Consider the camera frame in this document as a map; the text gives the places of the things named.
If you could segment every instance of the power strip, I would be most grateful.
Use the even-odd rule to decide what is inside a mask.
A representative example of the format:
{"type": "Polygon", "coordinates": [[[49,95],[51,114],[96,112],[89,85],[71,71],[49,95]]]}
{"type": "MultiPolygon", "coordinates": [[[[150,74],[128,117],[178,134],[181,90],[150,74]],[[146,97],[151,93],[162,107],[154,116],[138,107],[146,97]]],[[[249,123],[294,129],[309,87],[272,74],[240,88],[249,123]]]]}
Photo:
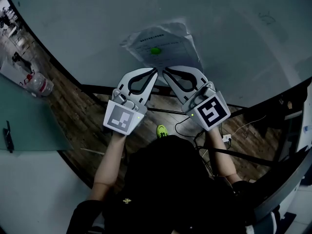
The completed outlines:
{"type": "Polygon", "coordinates": [[[223,140],[223,142],[229,142],[230,138],[231,138],[231,135],[224,135],[222,140],[223,140]]]}

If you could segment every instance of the forearm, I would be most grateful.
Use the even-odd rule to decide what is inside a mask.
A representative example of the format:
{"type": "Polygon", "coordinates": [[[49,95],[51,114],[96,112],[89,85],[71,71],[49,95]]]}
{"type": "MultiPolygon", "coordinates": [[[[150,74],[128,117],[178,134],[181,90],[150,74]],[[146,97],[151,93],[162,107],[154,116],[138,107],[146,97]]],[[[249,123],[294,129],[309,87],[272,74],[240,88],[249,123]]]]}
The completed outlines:
{"type": "Polygon", "coordinates": [[[94,178],[95,184],[105,184],[107,186],[114,185],[118,176],[125,140],[126,136],[114,131],[103,160],[97,169],[94,178]]]}
{"type": "MultiPolygon", "coordinates": [[[[214,127],[209,132],[206,132],[205,146],[208,148],[218,148],[226,150],[221,134],[217,127],[214,127]]],[[[209,152],[210,159],[213,159],[219,176],[229,177],[236,174],[236,168],[232,158],[228,154],[218,152],[209,152]]]]}

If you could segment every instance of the bottle label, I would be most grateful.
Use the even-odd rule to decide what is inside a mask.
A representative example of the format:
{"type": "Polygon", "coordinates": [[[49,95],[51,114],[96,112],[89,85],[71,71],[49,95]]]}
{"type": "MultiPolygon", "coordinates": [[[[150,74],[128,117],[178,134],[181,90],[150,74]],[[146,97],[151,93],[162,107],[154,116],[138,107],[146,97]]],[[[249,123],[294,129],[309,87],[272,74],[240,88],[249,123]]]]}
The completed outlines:
{"type": "Polygon", "coordinates": [[[40,88],[40,92],[43,93],[45,91],[45,89],[47,88],[47,79],[44,79],[43,81],[43,85],[42,87],[40,88]]]}

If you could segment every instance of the shoe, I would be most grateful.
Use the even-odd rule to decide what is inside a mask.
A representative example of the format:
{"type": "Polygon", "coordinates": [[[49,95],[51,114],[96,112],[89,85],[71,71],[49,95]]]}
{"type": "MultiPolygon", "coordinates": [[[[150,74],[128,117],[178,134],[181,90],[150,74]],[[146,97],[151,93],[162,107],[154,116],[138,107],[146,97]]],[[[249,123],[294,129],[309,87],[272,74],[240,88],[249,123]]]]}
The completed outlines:
{"type": "Polygon", "coordinates": [[[157,126],[157,138],[168,136],[167,128],[164,125],[157,126]]]}

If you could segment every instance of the black clip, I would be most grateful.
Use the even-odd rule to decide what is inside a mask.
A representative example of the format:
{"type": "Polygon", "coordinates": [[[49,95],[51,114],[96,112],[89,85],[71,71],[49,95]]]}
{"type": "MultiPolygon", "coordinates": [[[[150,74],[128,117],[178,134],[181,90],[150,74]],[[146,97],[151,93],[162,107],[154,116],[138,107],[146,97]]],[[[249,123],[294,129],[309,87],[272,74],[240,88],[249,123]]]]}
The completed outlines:
{"type": "Polygon", "coordinates": [[[13,141],[11,137],[11,128],[10,128],[9,121],[6,121],[6,125],[8,128],[3,129],[4,140],[5,140],[7,150],[9,150],[10,153],[13,153],[14,145],[13,145],[13,141]]]}

